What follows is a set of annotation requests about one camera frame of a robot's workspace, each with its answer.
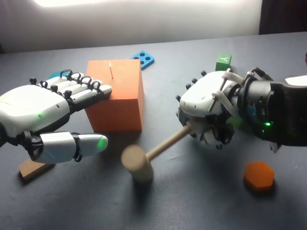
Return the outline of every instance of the white wall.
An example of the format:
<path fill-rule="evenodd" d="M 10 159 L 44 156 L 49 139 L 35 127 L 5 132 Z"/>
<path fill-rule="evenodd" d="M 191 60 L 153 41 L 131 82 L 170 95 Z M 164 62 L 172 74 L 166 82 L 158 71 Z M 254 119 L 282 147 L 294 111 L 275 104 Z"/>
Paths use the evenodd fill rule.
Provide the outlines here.
<path fill-rule="evenodd" d="M 6 52 L 256 35 L 262 0 L 105 0 L 44 8 L 0 0 Z"/>

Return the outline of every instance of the green light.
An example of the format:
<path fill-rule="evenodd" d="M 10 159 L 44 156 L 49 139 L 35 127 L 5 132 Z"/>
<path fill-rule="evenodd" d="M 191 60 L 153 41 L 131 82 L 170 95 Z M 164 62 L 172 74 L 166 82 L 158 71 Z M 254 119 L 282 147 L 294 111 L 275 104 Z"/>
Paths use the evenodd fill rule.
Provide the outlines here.
<path fill-rule="evenodd" d="M 104 149 L 107 146 L 107 141 L 104 139 L 100 139 L 97 143 L 97 148 Z"/>

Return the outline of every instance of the wooden hammer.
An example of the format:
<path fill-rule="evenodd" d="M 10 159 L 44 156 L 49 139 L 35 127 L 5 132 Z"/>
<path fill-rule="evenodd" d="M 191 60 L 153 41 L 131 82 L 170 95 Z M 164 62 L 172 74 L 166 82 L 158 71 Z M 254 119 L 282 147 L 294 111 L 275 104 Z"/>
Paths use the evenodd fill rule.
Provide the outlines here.
<path fill-rule="evenodd" d="M 171 147 L 177 141 L 184 138 L 190 132 L 190 126 L 185 125 L 179 132 L 172 135 L 146 154 L 140 146 L 130 145 L 124 149 L 121 155 L 121 162 L 136 181 L 147 182 L 151 180 L 154 175 L 150 161 L 159 156 L 160 153 Z"/>

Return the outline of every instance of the orange hexagon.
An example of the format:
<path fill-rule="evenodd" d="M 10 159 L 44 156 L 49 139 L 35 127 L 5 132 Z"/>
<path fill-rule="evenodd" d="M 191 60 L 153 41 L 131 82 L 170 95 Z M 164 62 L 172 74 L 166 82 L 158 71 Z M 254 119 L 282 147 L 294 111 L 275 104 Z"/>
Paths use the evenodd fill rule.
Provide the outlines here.
<path fill-rule="evenodd" d="M 254 192 L 266 192 L 273 186 L 274 171 L 265 162 L 252 162 L 246 166 L 243 181 Z"/>

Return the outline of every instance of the gray table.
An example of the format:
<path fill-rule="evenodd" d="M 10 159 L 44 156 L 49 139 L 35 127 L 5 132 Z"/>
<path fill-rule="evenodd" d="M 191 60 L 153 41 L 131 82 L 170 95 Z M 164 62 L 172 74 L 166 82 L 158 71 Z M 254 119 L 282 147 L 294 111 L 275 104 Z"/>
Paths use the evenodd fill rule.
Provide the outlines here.
<path fill-rule="evenodd" d="M 67 68 L 86 72 L 89 60 L 125 59 L 140 50 L 155 57 L 142 72 L 142 133 L 106 134 L 110 144 L 105 152 L 58 164 L 27 185 L 17 176 L 27 152 L 5 144 L 0 149 L 0 229 L 306 229 L 306 148 L 282 147 L 274 154 L 268 142 L 237 131 L 218 151 L 186 137 L 154 160 L 154 182 L 141 188 L 133 185 L 119 159 L 128 144 L 149 150 L 181 128 L 175 96 L 200 78 L 201 70 L 214 71 L 219 53 L 232 54 L 232 65 L 243 76 L 255 66 L 280 81 L 305 75 L 307 33 L 1 55 L 0 94 L 28 84 L 30 77 L 44 80 Z M 84 111 L 72 115 L 61 130 L 92 132 Z M 255 197 L 244 187 L 250 161 L 265 161 L 275 170 L 272 196 Z"/>

